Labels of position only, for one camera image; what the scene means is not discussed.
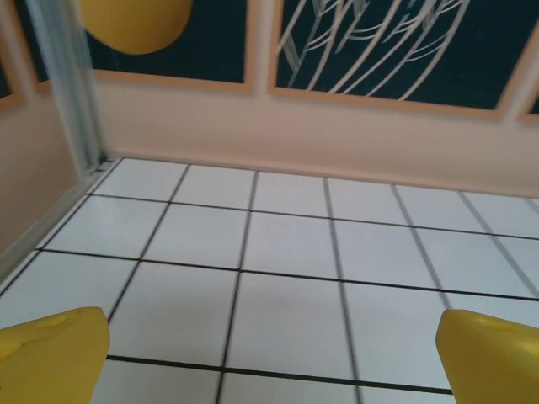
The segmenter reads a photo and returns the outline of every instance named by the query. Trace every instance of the wall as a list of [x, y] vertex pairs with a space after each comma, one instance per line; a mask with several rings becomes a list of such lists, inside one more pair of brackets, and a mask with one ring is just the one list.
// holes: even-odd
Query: wall
[[0, 2], [0, 25], [26, 102], [0, 113], [0, 254], [76, 182], [60, 115], [50, 93], [36, 94], [20, 43]]
[[273, 2], [259, 0], [255, 95], [99, 81], [116, 154], [539, 196], [539, 126], [517, 122], [535, 55], [502, 121], [265, 93]]

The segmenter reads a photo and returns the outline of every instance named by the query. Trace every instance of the beige frame border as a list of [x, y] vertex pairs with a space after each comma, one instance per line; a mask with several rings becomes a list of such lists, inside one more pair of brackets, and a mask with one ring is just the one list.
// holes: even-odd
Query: beige frame border
[[267, 93], [275, 96], [286, 96], [294, 98], [308, 98], [319, 101], [335, 101], [335, 102], [346, 102], [352, 104], [361, 104], [372, 107], [381, 107], [381, 108], [393, 108], [393, 109], [405, 109], [417, 112], [424, 113], [435, 113], [435, 114], [460, 114], [467, 115], [477, 118], [490, 118], [490, 119], [500, 119], [504, 116], [507, 111], [511, 98], [513, 97], [515, 90], [522, 79], [523, 75], [526, 72], [526, 68], [531, 62], [531, 58], [537, 47], [539, 47], [539, 22], [536, 24], [535, 28], [531, 33], [531, 37], [526, 43], [526, 47], [522, 51], [522, 56], [518, 60], [516, 67], [513, 71], [513, 74], [508, 81], [508, 84], [505, 86], [504, 92], [502, 93], [496, 109], [479, 109], [479, 108], [470, 108], [470, 107], [455, 107], [452, 105], [439, 105], [439, 104], [428, 104], [420, 103], [417, 101], [398, 101], [396, 99], [388, 98], [373, 98], [373, 97], [364, 97], [364, 96], [350, 96], [346, 94], [334, 94], [334, 93], [322, 93], [318, 91], [307, 91], [307, 90], [298, 90], [294, 88], [279, 88], [276, 87], [277, 83], [277, 64], [279, 61], [278, 54], [275, 52], [277, 44], [279, 43], [280, 29], [282, 22], [282, 11], [285, 0], [274, 0], [275, 1], [275, 10], [274, 10], [274, 21], [273, 28], [271, 33], [271, 48], [269, 56], [269, 74], [268, 74], [268, 87]]
[[3, 33], [0, 32], [0, 65], [6, 75], [9, 87], [12, 93], [7, 97], [0, 98], [0, 112], [12, 107], [20, 106], [24, 103], [24, 95], [20, 87], [19, 80], [15, 74], [14, 64], [8, 52], [8, 47], [3, 39]]
[[237, 91], [240, 93], [254, 92], [255, 53], [256, 53], [256, 20], [259, 15], [258, 0], [247, 0], [247, 21], [245, 35], [245, 82], [214, 82], [197, 78], [157, 76], [145, 73], [113, 72], [109, 70], [94, 69], [96, 78], [116, 80], [122, 82], [140, 82], [155, 85], [175, 85], [188, 88], [204, 88], [210, 90]]
[[539, 98], [539, 80], [537, 80], [535, 87], [531, 90], [531, 93], [528, 96], [526, 103], [524, 104], [524, 108], [522, 112], [520, 113], [520, 122], [526, 122], [528, 124], [539, 124], [539, 115], [530, 114], [531, 107], [537, 101], [538, 98]]
[[32, 85], [34, 91], [37, 93], [48, 93], [52, 90], [51, 80], [46, 82], [40, 82], [40, 79], [37, 76], [37, 71], [35, 70], [34, 60], [32, 59], [32, 54], [30, 53], [30, 48], [28, 46], [28, 41], [24, 35], [23, 25], [20, 22], [19, 13], [15, 7], [15, 0], [8, 0], [8, 9], [9, 17], [13, 21], [13, 26], [15, 28], [15, 34], [17, 35], [17, 40], [20, 43], [21, 49], [23, 50], [24, 64], [28, 69], [30, 76], [32, 77]]

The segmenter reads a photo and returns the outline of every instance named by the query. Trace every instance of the wall mural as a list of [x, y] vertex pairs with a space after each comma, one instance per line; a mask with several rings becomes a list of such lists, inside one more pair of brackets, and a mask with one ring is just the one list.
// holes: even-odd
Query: wall mural
[[51, 83], [45, 69], [40, 44], [34, 31], [34, 25], [32, 25], [32, 19], [26, 6], [26, 1], [10, 0], [8, 6], [24, 52], [24, 59], [32, 76], [34, 89], [37, 93], [50, 91]]
[[539, 44], [537, 0], [277, 2], [273, 94], [498, 115]]
[[1, 31], [0, 29], [0, 112], [24, 101]]
[[79, 0], [99, 77], [250, 90], [253, 0]]

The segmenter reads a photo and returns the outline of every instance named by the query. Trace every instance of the dark blue panel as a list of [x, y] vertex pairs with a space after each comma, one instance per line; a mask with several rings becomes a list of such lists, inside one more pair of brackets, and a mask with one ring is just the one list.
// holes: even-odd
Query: dark blue panel
[[284, 1], [277, 86], [496, 109], [537, 0]]
[[93, 67], [118, 72], [244, 82], [247, 0], [194, 0], [181, 36], [165, 49], [132, 56], [88, 35]]

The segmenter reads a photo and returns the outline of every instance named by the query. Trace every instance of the floor tile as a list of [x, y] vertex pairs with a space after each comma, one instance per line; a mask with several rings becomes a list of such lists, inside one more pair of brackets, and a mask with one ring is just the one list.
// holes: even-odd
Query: floor tile
[[95, 193], [168, 201], [185, 168], [173, 162], [125, 159]]
[[87, 194], [90, 194], [92, 193], [95, 189], [97, 189], [99, 187], [99, 185], [101, 185], [101, 183], [106, 179], [106, 176], [107, 176], [107, 173], [112, 170], [115, 166], [117, 166], [118, 164], [121, 163], [121, 158], [117, 159], [117, 160], [114, 160], [113, 162], [111, 162], [110, 164], [107, 164], [106, 166], [105, 165], [102, 165], [102, 168], [103, 172], [96, 172], [94, 173], [93, 175], [98, 177], [96, 179], [96, 181], [92, 184], [92, 186], [89, 188], [88, 191], [86, 191]]
[[213, 404], [219, 374], [108, 360], [92, 404]]
[[532, 327], [539, 327], [539, 301], [503, 299], [499, 297], [485, 297], [473, 295], [458, 295], [448, 293], [447, 297], [454, 309], [475, 311], [519, 322]]
[[62, 227], [64, 225], [64, 223], [66, 223], [66, 221], [68, 221], [72, 215], [72, 213], [78, 209], [78, 207], [84, 203], [84, 201], [86, 200], [86, 196], [83, 196], [79, 201], [77, 201], [77, 203], [58, 221], [58, 223], [56, 223], [52, 229], [46, 234], [45, 237], [43, 237], [41, 239], [40, 242], [38, 242], [37, 246], [35, 246], [36, 248], [43, 248], [46, 243], [54, 236], [54, 234], [58, 231], [58, 229], [60, 227]]
[[302, 175], [259, 173], [254, 208], [298, 215], [328, 215], [322, 179]]
[[112, 319], [110, 353], [220, 365], [236, 274], [142, 263]]
[[335, 221], [345, 279], [434, 288], [407, 227]]
[[446, 394], [361, 387], [362, 404], [455, 404]]
[[362, 380], [449, 388], [435, 345], [437, 292], [346, 284], [346, 295]]
[[335, 278], [329, 220], [253, 213], [243, 267]]
[[27, 263], [30, 262], [30, 260], [37, 255], [36, 251], [32, 251], [26, 258], [24, 258], [19, 265], [17, 265], [17, 268], [14, 268], [10, 271], [9, 275], [5, 277], [5, 279], [0, 284], [0, 293], [3, 292], [4, 289], [6, 289], [11, 281], [19, 275], [20, 271], [24, 269]]
[[539, 237], [539, 215], [522, 198], [469, 193], [466, 196], [494, 233]]
[[539, 240], [498, 237], [524, 271], [530, 281], [539, 289]]
[[138, 258], [165, 204], [91, 197], [48, 248]]
[[489, 236], [419, 230], [444, 289], [531, 297]]
[[42, 252], [0, 299], [0, 328], [87, 306], [109, 315], [134, 264]]
[[457, 192], [400, 186], [398, 192], [416, 226], [483, 232]]
[[146, 258], [237, 268], [246, 211], [171, 205]]
[[247, 209], [254, 172], [191, 166], [174, 202]]
[[223, 389], [221, 404], [355, 404], [351, 385], [227, 374]]
[[350, 379], [336, 282], [243, 274], [228, 365]]
[[389, 185], [330, 179], [329, 192], [337, 219], [406, 224]]

